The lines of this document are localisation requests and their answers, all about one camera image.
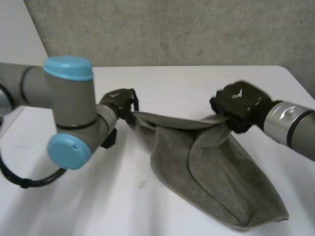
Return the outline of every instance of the gray towel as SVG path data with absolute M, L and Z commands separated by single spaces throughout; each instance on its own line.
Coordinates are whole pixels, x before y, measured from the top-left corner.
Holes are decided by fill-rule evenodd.
M 288 219 L 274 186 L 230 135 L 225 119 L 133 114 L 133 130 L 152 151 L 153 171 L 186 201 L 236 229 Z

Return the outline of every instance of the gray wall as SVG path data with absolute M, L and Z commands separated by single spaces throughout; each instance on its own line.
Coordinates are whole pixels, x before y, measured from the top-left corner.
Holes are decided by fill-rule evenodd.
M 25 0 L 48 55 L 280 65 L 315 96 L 315 0 Z

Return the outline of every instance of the light blue joint cap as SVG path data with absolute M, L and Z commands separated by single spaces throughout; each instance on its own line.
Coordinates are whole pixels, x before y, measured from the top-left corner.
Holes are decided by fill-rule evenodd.
M 81 168 L 92 155 L 86 143 L 65 133 L 55 134 L 48 142 L 47 150 L 56 165 L 71 170 Z
M 45 61 L 43 68 L 47 74 L 71 81 L 91 81 L 94 76 L 92 63 L 79 57 L 50 57 Z

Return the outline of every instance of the robotic arm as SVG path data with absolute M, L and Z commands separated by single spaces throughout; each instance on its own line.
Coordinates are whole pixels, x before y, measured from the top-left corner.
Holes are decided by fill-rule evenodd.
M 210 100 L 216 113 L 230 119 L 227 125 L 236 133 L 253 124 L 276 142 L 315 161 L 315 112 L 285 101 L 272 101 L 256 87 L 240 81 L 218 90 Z
M 57 134 L 48 155 L 63 170 L 79 169 L 99 146 L 115 143 L 118 118 L 132 122 L 132 103 L 138 110 L 133 89 L 95 105 L 93 77 L 92 64 L 78 57 L 51 57 L 43 67 L 0 63 L 0 117 L 21 105 L 52 109 Z

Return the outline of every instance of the table surface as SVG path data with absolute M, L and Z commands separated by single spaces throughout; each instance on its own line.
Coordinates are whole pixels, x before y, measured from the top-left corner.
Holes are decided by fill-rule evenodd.
M 278 66 L 97 67 L 95 95 L 134 88 L 140 110 L 179 118 L 212 113 L 217 89 L 247 80 L 284 99 L 315 109 L 311 96 Z M 315 163 L 253 127 L 235 135 L 280 194 L 290 219 L 244 233 L 202 213 L 170 191 L 150 167 L 150 153 L 124 121 L 112 148 L 51 185 L 24 190 L 0 178 L 3 236 L 304 236 L 315 235 Z M 37 179 L 57 167 L 46 153 L 55 133 L 50 110 L 25 108 L 0 140 L 7 165 Z

